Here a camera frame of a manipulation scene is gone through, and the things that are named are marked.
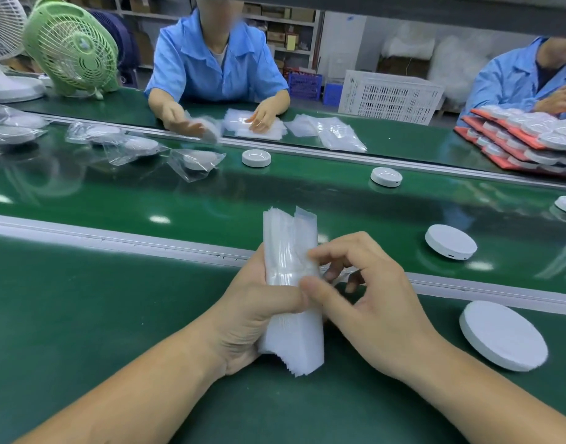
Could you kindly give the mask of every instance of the person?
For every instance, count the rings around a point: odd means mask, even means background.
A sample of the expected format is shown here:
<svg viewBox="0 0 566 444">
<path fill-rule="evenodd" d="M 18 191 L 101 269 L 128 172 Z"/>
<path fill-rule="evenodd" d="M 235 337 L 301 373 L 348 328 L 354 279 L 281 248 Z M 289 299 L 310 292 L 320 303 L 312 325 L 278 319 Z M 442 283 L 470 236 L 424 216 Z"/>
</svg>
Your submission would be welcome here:
<svg viewBox="0 0 566 444">
<path fill-rule="evenodd" d="M 474 81 L 458 126 L 466 126 L 462 117 L 484 105 L 566 118 L 566 38 L 539 37 L 488 62 Z"/>
<path fill-rule="evenodd" d="M 197 0 L 190 17 L 161 29 L 145 94 L 166 129 L 203 135 L 204 128 L 186 116 L 186 101 L 259 101 L 249 119 L 257 133 L 288 109 L 287 82 L 264 33 L 241 20 L 243 6 L 237 0 Z"/>
<path fill-rule="evenodd" d="M 207 312 L 16 444 L 167 443 L 213 382 L 257 358 L 255 343 L 272 315 L 310 302 L 370 365 L 418 392 L 472 444 L 566 444 L 566 417 L 443 339 L 403 269 L 366 233 L 308 255 L 331 264 L 326 281 L 358 268 L 346 291 L 365 283 L 363 298 L 353 306 L 317 277 L 304 277 L 299 288 L 266 286 L 260 246 Z"/>
</svg>

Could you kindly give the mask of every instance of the left hand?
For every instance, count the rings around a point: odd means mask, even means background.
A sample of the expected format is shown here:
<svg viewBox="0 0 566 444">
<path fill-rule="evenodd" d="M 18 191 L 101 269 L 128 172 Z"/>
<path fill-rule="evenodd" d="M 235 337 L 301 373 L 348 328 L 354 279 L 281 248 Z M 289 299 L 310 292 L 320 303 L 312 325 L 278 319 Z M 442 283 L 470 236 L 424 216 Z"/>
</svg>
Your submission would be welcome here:
<svg viewBox="0 0 566 444">
<path fill-rule="evenodd" d="M 281 313 L 300 313 L 309 307 L 307 297 L 294 286 L 269 286 L 265 281 L 264 246 L 234 277 L 224 295 L 195 323 L 199 336 L 208 339 L 231 375 L 258 357 L 256 342 L 271 317 Z"/>
<path fill-rule="evenodd" d="M 276 118 L 277 101 L 274 96 L 271 96 L 258 105 L 256 111 L 254 111 L 254 115 L 246 120 L 246 122 L 252 123 L 250 125 L 250 131 L 257 134 L 264 134 L 271 128 Z"/>
</svg>

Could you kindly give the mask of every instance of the blue basket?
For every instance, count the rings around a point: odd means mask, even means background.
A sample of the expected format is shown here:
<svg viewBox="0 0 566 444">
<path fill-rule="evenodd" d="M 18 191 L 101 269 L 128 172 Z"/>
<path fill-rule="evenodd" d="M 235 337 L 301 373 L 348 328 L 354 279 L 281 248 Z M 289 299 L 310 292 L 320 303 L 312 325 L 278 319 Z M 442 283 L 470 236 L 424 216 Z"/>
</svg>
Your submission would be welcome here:
<svg viewBox="0 0 566 444">
<path fill-rule="evenodd" d="M 289 73 L 289 94 L 291 97 L 318 101 L 321 91 L 321 74 Z"/>
<path fill-rule="evenodd" d="M 324 104 L 325 106 L 338 107 L 342 94 L 342 84 L 328 83 L 326 84 L 326 87 L 324 87 L 324 99 L 322 101 L 322 104 Z"/>
</svg>

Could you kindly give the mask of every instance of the blue work uniform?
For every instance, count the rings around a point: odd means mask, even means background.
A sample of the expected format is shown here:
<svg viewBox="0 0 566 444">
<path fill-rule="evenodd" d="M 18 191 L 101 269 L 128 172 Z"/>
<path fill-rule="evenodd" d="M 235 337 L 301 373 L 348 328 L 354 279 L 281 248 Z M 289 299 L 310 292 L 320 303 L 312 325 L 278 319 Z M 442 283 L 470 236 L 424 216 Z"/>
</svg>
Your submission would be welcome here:
<svg viewBox="0 0 566 444">
<path fill-rule="evenodd" d="M 176 101 L 260 102 L 288 88 L 260 29 L 239 21 L 230 32 L 222 67 L 207 48 L 199 11 L 162 28 L 145 90 L 168 92 Z"/>
<path fill-rule="evenodd" d="M 535 57 L 545 40 L 545 37 L 539 37 L 528 47 L 506 52 L 488 62 L 474 81 L 457 125 L 467 126 L 462 117 L 470 115 L 472 109 L 484 105 L 499 105 L 503 109 L 517 108 L 530 112 L 536 102 L 565 86 L 566 65 L 544 87 L 538 87 Z M 566 118 L 566 112 L 560 118 Z"/>
</svg>

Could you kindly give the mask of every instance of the white fan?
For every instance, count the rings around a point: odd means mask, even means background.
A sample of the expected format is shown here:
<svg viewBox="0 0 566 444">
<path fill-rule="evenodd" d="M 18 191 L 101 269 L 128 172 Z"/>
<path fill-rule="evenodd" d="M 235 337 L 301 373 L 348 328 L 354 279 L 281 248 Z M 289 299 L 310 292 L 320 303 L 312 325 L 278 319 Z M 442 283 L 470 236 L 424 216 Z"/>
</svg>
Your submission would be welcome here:
<svg viewBox="0 0 566 444">
<path fill-rule="evenodd" d="M 26 13 L 18 0 L 0 0 L 0 61 L 23 51 L 22 30 Z M 6 76 L 0 69 L 0 103 L 28 101 L 44 95 L 44 85 L 36 78 Z"/>
</svg>

